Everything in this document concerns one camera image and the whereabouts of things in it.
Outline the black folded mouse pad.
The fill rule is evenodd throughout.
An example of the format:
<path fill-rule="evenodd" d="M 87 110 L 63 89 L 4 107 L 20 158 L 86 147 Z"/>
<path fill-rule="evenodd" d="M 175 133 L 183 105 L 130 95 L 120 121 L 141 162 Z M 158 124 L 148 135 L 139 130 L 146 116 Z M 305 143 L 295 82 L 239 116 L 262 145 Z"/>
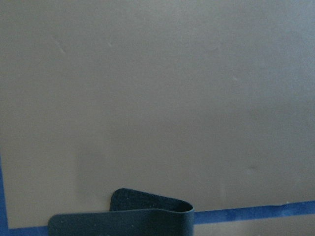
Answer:
<path fill-rule="evenodd" d="M 121 188 L 106 212 L 57 214 L 50 236 L 191 236 L 194 208 L 185 201 Z"/>

